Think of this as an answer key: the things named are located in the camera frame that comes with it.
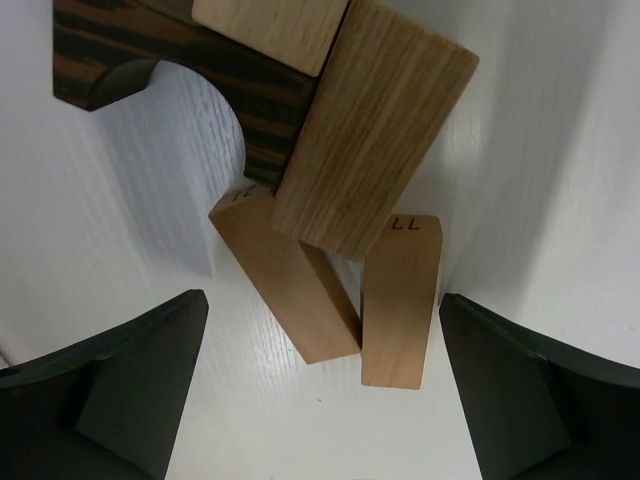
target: tilted wooden block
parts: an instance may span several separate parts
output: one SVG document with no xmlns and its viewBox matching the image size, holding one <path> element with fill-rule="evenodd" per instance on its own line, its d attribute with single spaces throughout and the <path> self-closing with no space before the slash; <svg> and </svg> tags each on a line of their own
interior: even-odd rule
<svg viewBox="0 0 640 480">
<path fill-rule="evenodd" d="M 364 258 L 477 63 L 401 15 L 354 0 L 278 189 L 273 227 Z"/>
<path fill-rule="evenodd" d="M 392 215 L 367 255 L 363 385 L 420 388 L 441 250 L 436 217 Z"/>
<path fill-rule="evenodd" d="M 209 218 L 307 363 L 360 352 L 358 315 L 329 260 L 269 226 L 273 195 L 223 197 Z"/>
<path fill-rule="evenodd" d="M 348 0 L 194 0 L 193 19 L 317 76 Z"/>
</svg>

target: wooden block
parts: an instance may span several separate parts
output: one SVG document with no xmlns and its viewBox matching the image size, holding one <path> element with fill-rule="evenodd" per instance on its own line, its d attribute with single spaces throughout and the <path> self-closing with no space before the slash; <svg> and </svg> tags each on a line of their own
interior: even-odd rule
<svg viewBox="0 0 640 480">
<path fill-rule="evenodd" d="M 276 195 L 272 225 L 361 260 L 478 58 L 369 0 L 354 0 Z"/>
<path fill-rule="evenodd" d="M 269 226 L 273 195 L 223 197 L 209 218 L 307 363 L 360 352 L 358 315 L 325 254 Z"/>
<path fill-rule="evenodd" d="M 55 0 L 53 90 L 96 110 L 144 90 L 159 60 L 209 80 L 238 117 L 245 175 L 275 186 L 291 156 L 317 80 L 191 18 L 190 0 Z"/>
<path fill-rule="evenodd" d="M 348 0 L 194 0 L 193 19 L 317 76 Z"/>
<path fill-rule="evenodd" d="M 420 388 L 441 249 L 436 217 L 392 215 L 367 255 L 363 385 Z"/>
</svg>

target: dark striped wooden block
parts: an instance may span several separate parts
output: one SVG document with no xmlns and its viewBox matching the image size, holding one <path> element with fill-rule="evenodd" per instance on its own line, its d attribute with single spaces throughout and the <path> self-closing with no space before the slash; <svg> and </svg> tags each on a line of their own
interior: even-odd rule
<svg viewBox="0 0 640 480">
<path fill-rule="evenodd" d="M 184 3 L 190 12 L 190 0 Z M 318 79 L 184 18 L 138 0 L 54 0 L 55 96 L 92 111 L 143 90 L 159 60 L 183 65 L 209 80 L 237 115 L 245 175 L 277 185 Z"/>
</svg>

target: white surface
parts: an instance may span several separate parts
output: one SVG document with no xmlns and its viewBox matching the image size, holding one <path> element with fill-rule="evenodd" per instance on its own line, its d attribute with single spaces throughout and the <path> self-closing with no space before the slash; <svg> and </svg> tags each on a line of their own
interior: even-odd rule
<svg viewBox="0 0 640 480">
<path fill-rule="evenodd" d="M 640 367 L 640 2 L 387 0 L 477 52 L 398 206 L 445 228 L 443 289 Z M 22 362 L 188 288 L 209 323 L 170 479 L 468 480 L 433 322 L 423 389 L 306 366 L 206 220 L 242 182 L 235 120 L 163 65 L 89 114 L 51 94 L 49 0 L 0 2 L 0 350 Z M 357 276 L 357 269 L 346 269 Z"/>
</svg>

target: dark wood block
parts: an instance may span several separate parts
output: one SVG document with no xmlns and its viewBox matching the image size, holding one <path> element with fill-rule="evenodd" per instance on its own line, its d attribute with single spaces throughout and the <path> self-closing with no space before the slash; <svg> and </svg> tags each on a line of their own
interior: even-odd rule
<svg viewBox="0 0 640 480">
<path fill-rule="evenodd" d="M 278 188 L 272 227 L 362 260 L 478 57 L 371 0 L 353 0 Z"/>
<path fill-rule="evenodd" d="M 159 60 L 209 80 L 238 117 L 245 175 L 275 186 L 296 144 L 317 79 L 137 0 L 54 0 L 53 90 L 96 110 L 143 90 Z"/>
<path fill-rule="evenodd" d="M 510 480 L 569 448 L 571 431 L 548 362 L 459 313 L 456 300 L 446 297 L 440 317 L 480 470 Z"/>
<path fill-rule="evenodd" d="M 196 25 L 196 22 L 191 18 L 193 2 L 194 0 L 140 0 L 140 3 L 159 12 Z"/>
</svg>

